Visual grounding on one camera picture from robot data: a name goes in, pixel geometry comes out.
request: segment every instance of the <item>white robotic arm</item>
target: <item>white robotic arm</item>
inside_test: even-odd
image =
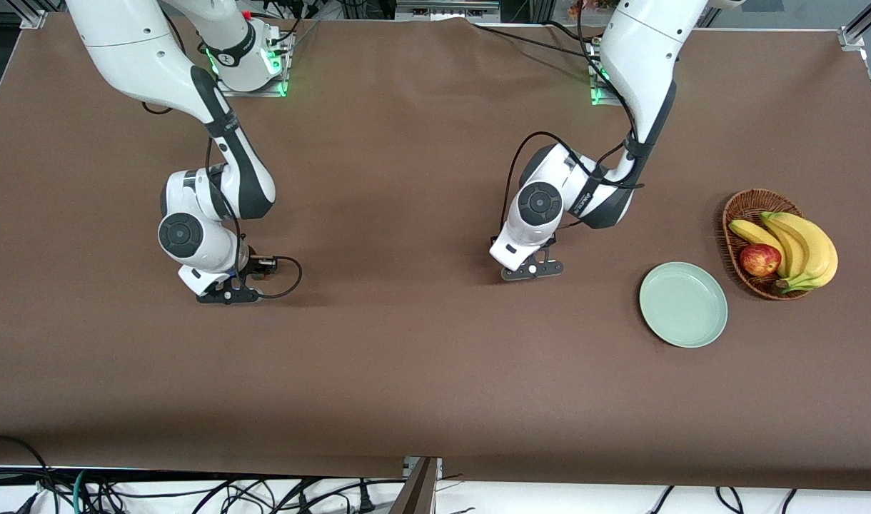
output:
[[[227,82],[260,87],[269,79],[266,59],[259,55],[263,42],[256,42],[260,27],[244,20],[234,0],[171,3],[191,16],[208,46],[228,52]],[[178,49],[156,0],[67,4],[84,46],[110,85],[136,100],[193,115],[223,153],[223,165],[173,173],[161,195],[159,243],[182,264],[182,281],[204,296],[235,276],[249,257],[247,246],[220,222],[233,215],[263,217],[276,199],[273,179],[213,77]]]
[[[673,104],[678,52],[705,6],[706,0],[629,0],[616,7],[601,42],[601,62],[631,110],[635,133],[625,137],[625,152],[613,169],[560,143],[537,150],[490,248],[506,268],[503,277],[540,276],[536,270],[518,268],[550,240],[564,211],[591,228],[612,227],[625,215]]]

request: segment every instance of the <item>fruit basket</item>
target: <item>fruit basket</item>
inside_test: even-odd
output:
[[[790,212],[801,218],[804,217],[800,209],[794,205],[794,202],[768,189],[747,189],[731,196],[724,206],[722,222],[720,222],[720,238],[722,239],[722,255],[724,260],[730,262],[733,276],[744,286],[749,287],[753,293],[762,296],[762,298],[769,300],[795,300],[807,295],[810,291],[781,293],[781,290],[775,286],[778,276],[774,273],[769,276],[754,277],[743,272],[740,264],[740,253],[744,248],[749,246],[749,243],[746,243],[741,237],[730,231],[727,225],[735,219],[746,219],[746,221],[752,221],[756,225],[765,228],[765,225],[759,219],[759,213],[763,211]]]

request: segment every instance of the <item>brown woven basket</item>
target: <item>brown woven basket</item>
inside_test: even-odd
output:
[[[740,253],[750,244],[730,231],[727,225],[735,219],[746,219],[746,221],[752,221],[756,225],[765,228],[765,225],[762,224],[762,219],[759,219],[759,213],[763,211],[790,212],[791,214],[797,214],[801,218],[804,216],[792,201],[768,189],[747,189],[741,191],[731,196],[724,206],[722,223],[720,224],[722,229],[720,234],[722,239],[720,241],[722,244],[722,257],[725,261],[730,262],[733,277],[743,283],[744,286],[749,287],[756,295],[762,296],[762,298],[768,298],[769,300],[794,300],[807,295],[810,291],[792,291],[787,295],[783,295],[781,290],[775,286],[775,281],[778,280],[776,274],[773,273],[764,277],[750,276],[740,266]]]

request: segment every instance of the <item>red apple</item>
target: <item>red apple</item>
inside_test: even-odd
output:
[[[741,251],[740,263],[751,276],[767,276],[781,264],[781,252],[767,244],[751,244]]]

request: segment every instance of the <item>light green plate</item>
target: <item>light green plate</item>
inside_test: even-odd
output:
[[[638,305],[651,330],[678,347],[704,347],[727,325],[723,290],[706,270],[689,263],[664,263],[648,272]]]

